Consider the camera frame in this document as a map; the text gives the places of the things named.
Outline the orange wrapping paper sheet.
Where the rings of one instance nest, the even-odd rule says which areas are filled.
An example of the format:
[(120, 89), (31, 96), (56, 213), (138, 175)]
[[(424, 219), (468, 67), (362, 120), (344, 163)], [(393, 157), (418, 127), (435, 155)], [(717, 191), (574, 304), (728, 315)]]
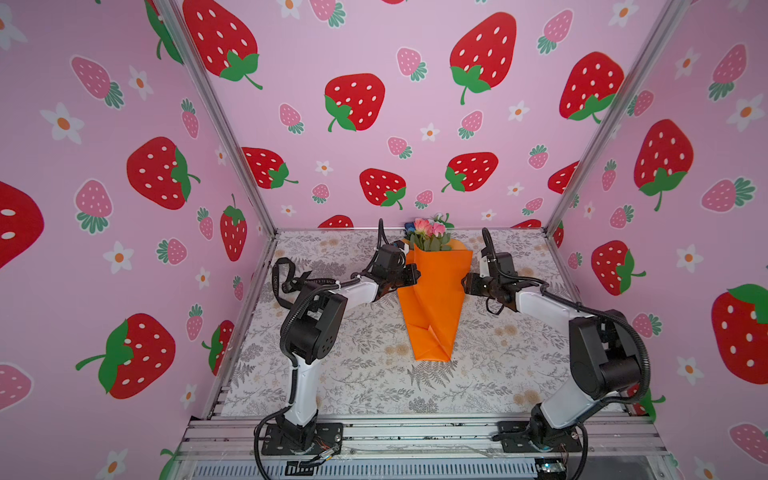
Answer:
[(455, 239), (449, 251), (424, 252), (418, 248), (406, 263), (420, 272), (416, 285), (398, 290), (414, 359), (449, 362), (465, 301), (462, 280), (470, 272), (473, 253)]

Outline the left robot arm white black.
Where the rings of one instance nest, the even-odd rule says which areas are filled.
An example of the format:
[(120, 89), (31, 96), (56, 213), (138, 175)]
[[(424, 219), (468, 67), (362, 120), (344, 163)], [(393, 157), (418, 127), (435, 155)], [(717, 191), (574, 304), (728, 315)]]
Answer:
[(337, 341), (346, 310), (418, 283), (420, 272), (406, 262), (408, 252), (402, 240), (381, 242), (368, 265), (346, 281), (313, 278), (309, 272), (298, 276), (287, 257), (273, 265), (273, 294), (288, 310), (280, 327), (279, 349), (291, 363), (288, 405), (276, 414), (276, 424), (291, 448), (305, 451), (314, 441), (320, 367)]

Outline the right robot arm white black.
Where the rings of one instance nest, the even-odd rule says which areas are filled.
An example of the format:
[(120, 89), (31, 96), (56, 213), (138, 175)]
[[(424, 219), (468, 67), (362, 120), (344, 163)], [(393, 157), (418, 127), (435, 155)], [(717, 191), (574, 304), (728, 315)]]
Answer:
[(546, 451), (611, 404), (643, 398), (651, 380), (648, 350), (638, 332), (615, 310), (601, 311), (549, 291), (549, 284), (520, 276), (509, 253), (486, 247), (480, 271), (467, 274), (467, 294), (535, 317), (567, 331), (570, 377), (555, 394), (533, 407), (516, 436)]

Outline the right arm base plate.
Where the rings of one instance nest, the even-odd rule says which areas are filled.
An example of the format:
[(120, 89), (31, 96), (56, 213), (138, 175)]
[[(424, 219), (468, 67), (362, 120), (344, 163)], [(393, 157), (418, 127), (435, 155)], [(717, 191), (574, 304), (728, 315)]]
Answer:
[(491, 440), (500, 442), (505, 453), (580, 453), (583, 450), (574, 427), (553, 429), (536, 421), (500, 421)]

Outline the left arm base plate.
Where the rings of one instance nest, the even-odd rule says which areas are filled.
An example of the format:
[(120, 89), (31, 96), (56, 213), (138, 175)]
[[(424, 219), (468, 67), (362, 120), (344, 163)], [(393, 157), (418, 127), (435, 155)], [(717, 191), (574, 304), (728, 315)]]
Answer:
[(269, 424), (260, 435), (259, 453), (266, 456), (319, 455), (339, 450), (343, 441), (342, 423), (319, 423), (300, 429), (286, 423)]

